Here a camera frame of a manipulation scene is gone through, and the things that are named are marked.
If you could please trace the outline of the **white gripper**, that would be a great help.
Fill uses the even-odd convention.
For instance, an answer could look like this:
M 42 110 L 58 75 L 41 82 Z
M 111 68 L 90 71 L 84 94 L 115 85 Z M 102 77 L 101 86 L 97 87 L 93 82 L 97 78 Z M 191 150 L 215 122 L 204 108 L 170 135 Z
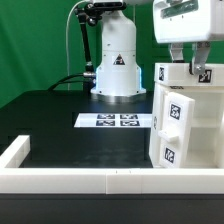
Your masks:
M 224 0 L 155 0 L 153 22 L 157 42 L 170 43 L 173 63 L 184 61 L 183 44 L 177 42 L 195 42 L 189 72 L 202 75 L 210 52 L 208 41 L 224 40 Z

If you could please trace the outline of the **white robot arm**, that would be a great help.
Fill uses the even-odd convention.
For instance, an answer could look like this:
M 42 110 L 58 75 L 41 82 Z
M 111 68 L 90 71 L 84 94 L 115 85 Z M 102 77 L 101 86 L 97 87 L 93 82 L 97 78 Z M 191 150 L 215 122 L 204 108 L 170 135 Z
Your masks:
M 210 43 L 224 40 L 224 0 L 90 0 L 90 9 L 102 15 L 102 61 L 94 94 L 126 97 L 145 92 L 136 64 L 136 26 L 123 10 L 149 2 L 156 41 L 170 45 L 174 62 L 182 60 L 184 43 L 194 45 L 192 75 L 205 72 Z

